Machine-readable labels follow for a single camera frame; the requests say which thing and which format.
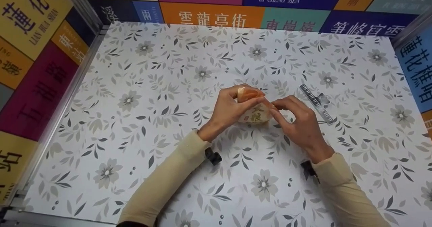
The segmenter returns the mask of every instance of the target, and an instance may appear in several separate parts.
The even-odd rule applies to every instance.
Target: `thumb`
[[[278,122],[278,124],[282,127],[282,129],[285,131],[290,131],[293,129],[293,124],[290,124],[287,122],[285,117],[276,109],[270,109],[270,114],[273,116],[273,118]]]
[[[248,101],[239,103],[239,105],[240,105],[240,108],[242,109],[242,113],[245,113],[247,110],[258,105],[262,101],[265,101],[265,98],[263,98],[263,97],[252,98]]]

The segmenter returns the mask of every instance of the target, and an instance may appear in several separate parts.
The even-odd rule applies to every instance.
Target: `colorful wall panel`
[[[432,27],[396,50],[412,96],[432,136]]]
[[[0,205],[95,38],[70,0],[1,0]]]
[[[432,0],[88,1],[104,24],[132,21],[389,37],[401,32],[432,3]],[[238,14],[242,16],[236,16],[238,23],[233,24],[234,15]]]

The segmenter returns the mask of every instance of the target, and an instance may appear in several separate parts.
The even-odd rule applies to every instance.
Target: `wrist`
[[[318,164],[321,161],[331,158],[334,154],[334,149],[325,142],[315,144],[312,147],[307,148],[305,151],[311,162],[314,164]]]
[[[224,130],[225,127],[222,124],[210,119],[199,129],[197,134],[203,141],[211,142]]]

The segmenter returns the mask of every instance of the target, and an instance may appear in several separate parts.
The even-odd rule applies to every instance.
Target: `black clip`
[[[213,152],[211,148],[207,148],[205,151],[206,158],[213,164],[213,166],[219,164],[222,161],[222,157],[218,152]]]
[[[305,161],[305,162],[301,163],[300,166],[309,174],[309,176],[315,176],[318,180],[318,183],[321,184],[317,173],[315,172],[315,170],[312,167],[311,161]]]

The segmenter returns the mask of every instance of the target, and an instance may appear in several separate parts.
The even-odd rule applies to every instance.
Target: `small bag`
[[[237,95],[237,102],[242,103],[252,98],[264,97],[265,94],[256,88],[240,87]],[[260,124],[269,121],[272,118],[270,109],[275,106],[269,101],[265,100],[262,103],[247,110],[239,119],[239,122]]]

